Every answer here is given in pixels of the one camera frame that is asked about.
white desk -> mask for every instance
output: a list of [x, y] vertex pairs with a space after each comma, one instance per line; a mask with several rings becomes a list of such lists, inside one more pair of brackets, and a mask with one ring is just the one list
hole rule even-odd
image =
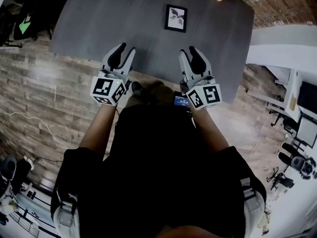
[[301, 116], [301, 111], [299, 106], [297, 105], [297, 99], [299, 96], [299, 91], [302, 85], [302, 78], [301, 76], [298, 74], [297, 70], [292, 69], [289, 75], [289, 81], [287, 83], [286, 87], [286, 94], [285, 94], [285, 98], [284, 101], [278, 101], [275, 100], [271, 97], [265, 96], [263, 94], [260, 94], [258, 92], [253, 92], [253, 91], [248, 91], [247, 93], [249, 95], [252, 95], [256, 98], [259, 98], [261, 100], [270, 102], [278, 107], [283, 108], [284, 110], [281, 110], [277, 107], [274, 107], [272, 105], [269, 105], [268, 108], [269, 109], [273, 109], [277, 112], [280, 112], [290, 118], [292, 118], [295, 122], [298, 122]]

desk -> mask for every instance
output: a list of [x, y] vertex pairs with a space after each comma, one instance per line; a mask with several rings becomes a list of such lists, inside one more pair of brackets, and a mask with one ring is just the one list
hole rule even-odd
[[[167, 4], [188, 9], [186, 33], [164, 29]], [[137, 49], [133, 70], [179, 83], [179, 51], [189, 53], [189, 46], [195, 46], [210, 61], [223, 101], [232, 103], [253, 19], [254, 11], [242, 0], [68, 0], [50, 51], [102, 61], [109, 50], [126, 42], [127, 50]]]
[[290, 118], [292, 118], [295, 122], [299, 122], [300, 116], [301, 116], [301, 110], [300, 107], [297, 105], [297, 99], [299, 96], [299, 92], [300, 92], [300, 88], [302, 85], [302, 78], [301, 76], [298, 74], [297, 70], [292, 69], [289, 75], [289, 81], [286, 85], [286, 94], [285, 94], [285, 98], [284, 101], [278, 101], [275, 100], [271, 97], [265, 96], [263, 94], [257, 93], [257, 92], [253, 92], [253, 91], [248, 91], [249, 95], [252, 95], [256, 98], [259, 98], [261, 100], [270, 102], [278, 107], [283, 108], [284, 110], [281, 110], [277, 107], [274, 107], [272, 105], [269, 105], [268, 108], [269, 109], [273, 109], [275, 111], [278, 111]]

picture frame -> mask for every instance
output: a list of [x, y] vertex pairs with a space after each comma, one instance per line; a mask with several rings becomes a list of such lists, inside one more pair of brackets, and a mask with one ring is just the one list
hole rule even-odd
[[187, 9], [167, 4], [165, 15], [165, 29], [186, 33]]

